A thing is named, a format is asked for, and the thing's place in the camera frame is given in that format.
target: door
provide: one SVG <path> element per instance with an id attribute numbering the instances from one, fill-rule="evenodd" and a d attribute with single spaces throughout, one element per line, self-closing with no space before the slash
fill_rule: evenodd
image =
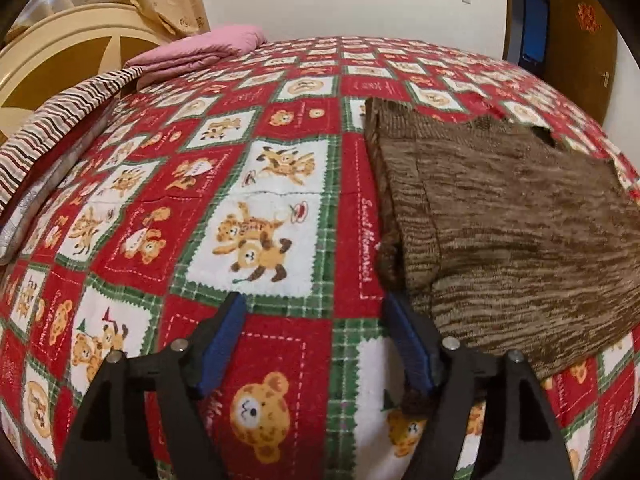
<path id="1" fill-rule="evenodd" d="M 543 79 L 602 124 L 616 70 L 616 26 L 597 0 L 549 5 Z"/>

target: pink blanket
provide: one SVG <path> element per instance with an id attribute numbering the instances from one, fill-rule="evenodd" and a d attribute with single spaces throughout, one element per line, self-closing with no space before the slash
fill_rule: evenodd
<path id="1" fill-rule="evenodd" d="M 140 66 L 138 90 L 155 82 L 201 70 L 228 56 L 242 56 L 266 41 L 253 25 L 227 25 L 199 36 L 190 36 L 143 52 L 129 59 L 125 68 Z"/>

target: wooden headboard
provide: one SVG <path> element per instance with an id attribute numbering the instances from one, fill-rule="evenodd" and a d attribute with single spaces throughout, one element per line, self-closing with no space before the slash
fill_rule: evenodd
<path id="1" fill-rule="evenodd" d="M 79 6 L 38 22 L 0 51 L 0 144 L 53 95 L 174 39 L 123 4 Z"/>

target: metal screw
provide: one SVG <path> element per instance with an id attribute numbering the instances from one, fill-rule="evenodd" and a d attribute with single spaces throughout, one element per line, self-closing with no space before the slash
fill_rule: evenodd
<path id="1" fill-rule="evenodd" d="M 460 341 L 458 341 L 455 337 L 451 337 L 449 335 L 442 340 L 442 346 L 444 346 L 444 348 L 446 348 L 447 350 L 457 350 L 458 348 L 460 348 Z"/>
<path id="2" fill-rule="evenodd" d="M 521 363 L 526 361 L 526 357 L 520 350 L 509 350 L 507 352 L 507 357 L 511 359 L 514 363 Z"/>
<path id="3" fill-rule="evenodd" d="M 184 352 L 189 346 L 189 342 L 186 339 L 174 339 L 171 342 L 171 350 L 174 352 Z"/>
<path id="4" fill-rule="evenodd" d="M 124 354 L 120 350 L 111 350 L 111 352 L 107 354 L 106 359 L 108 363 L 114 365 L 119 362 L 123 356 Z"/>

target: red patterned bedspread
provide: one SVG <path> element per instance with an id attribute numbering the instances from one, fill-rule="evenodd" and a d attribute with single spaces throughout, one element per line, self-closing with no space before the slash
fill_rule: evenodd
<path id="1" fill-rule="evenodd" d="M 368 96 L 443 121 L 494 114 L 549 126 L 638 174 L 598 125 L 508 63 L 421 41 L 309 38 L 125 98 L 32 227 L 0 301 L 0 420 L 40 478 L 112 348 L 153 352 L 229 290 L 251 314 L 208 430 L 243 479 L 399 479 L 428 421 L 398 403 L 380 325 Z M 576 476 L 606 459 L 638 403 L 640 331 L 545 386 Z M 149 405 L 164 478 L 169 459 Z M 472 413 L 458 478 L 482 427 Z"/>

